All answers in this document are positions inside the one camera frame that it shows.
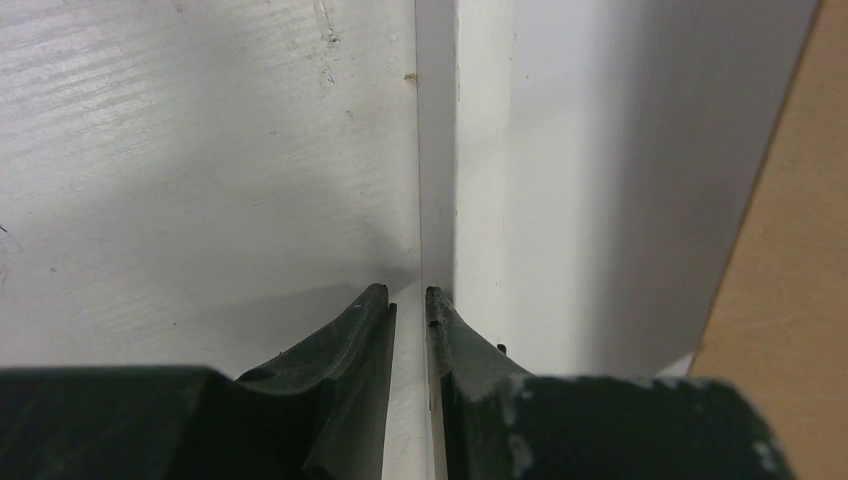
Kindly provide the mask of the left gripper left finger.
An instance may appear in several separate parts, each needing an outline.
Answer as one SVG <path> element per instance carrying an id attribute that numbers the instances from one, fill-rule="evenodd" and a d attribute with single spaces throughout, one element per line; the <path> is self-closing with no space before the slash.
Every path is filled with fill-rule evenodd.
<path id="1" fill-rule="evenodd" d="M 1 373 L 5 479 L 377 479 L 397 307 L 336 319 L 229 378 L 202 366 Z"/>

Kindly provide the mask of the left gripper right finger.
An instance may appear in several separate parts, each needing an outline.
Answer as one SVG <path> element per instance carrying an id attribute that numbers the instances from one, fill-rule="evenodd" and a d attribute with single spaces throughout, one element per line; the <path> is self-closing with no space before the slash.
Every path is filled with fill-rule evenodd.
<path id="1" fill-rule="evenodd" d="M 438 479 L 790 479 L 775 435 L 710 377 L 538 376 L 426 291 Z"/>

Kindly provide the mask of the white picture frame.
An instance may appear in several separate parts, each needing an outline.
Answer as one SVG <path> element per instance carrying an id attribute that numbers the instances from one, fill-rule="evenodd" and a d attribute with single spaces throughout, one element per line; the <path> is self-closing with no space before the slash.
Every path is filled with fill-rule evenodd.
<path id="1" fill-rule="evenodd" d="M 532 374 L 688 377 L 818 9 L 417 2 L 427 289 Z"/>

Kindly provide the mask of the white brown backing board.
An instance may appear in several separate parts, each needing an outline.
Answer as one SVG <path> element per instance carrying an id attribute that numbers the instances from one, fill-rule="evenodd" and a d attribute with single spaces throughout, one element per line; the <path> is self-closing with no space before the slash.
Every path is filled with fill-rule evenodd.
<path id="1" fill-rule="evenodd" d="M 820 5 L 690 371 L 738 385 L 798 477 L 846 477 L 843 1 Z"/>

